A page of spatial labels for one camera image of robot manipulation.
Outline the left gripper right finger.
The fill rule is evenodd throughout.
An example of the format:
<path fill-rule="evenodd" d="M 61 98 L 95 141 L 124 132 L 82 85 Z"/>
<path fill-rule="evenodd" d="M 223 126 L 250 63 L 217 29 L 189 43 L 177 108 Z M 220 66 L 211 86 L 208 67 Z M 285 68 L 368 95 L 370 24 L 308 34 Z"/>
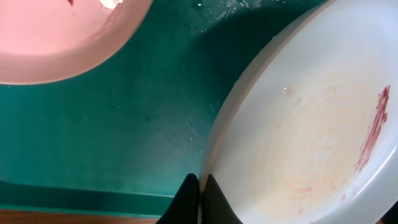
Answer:
<path fill-rule="evenodd" d="M 243 224 L 233 212 L 213 175 L 209 174 L 202 196 L 202 224 Z"/>

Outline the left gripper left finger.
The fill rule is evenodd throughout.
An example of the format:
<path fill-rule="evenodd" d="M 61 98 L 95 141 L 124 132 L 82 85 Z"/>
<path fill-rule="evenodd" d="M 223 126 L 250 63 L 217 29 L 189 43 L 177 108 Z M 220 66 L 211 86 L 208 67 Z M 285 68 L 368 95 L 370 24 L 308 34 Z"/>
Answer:
<path fill-rule="evenodd" d="M 199 196 L 198 178 L 188 174 L 156 224 L 197 224 Z"/>

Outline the light blue plate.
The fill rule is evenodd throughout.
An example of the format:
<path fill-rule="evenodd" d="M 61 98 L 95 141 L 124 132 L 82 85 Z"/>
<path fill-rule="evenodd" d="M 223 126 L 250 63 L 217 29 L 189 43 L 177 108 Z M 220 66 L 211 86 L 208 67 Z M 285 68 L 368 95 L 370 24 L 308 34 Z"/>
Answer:
<path fill-rule="evenodd" d="M 277 34 L 214 122 L 212 175 L 243 223 L 375 223 L 397 201 L 397 0 L 326 1 Z"/>

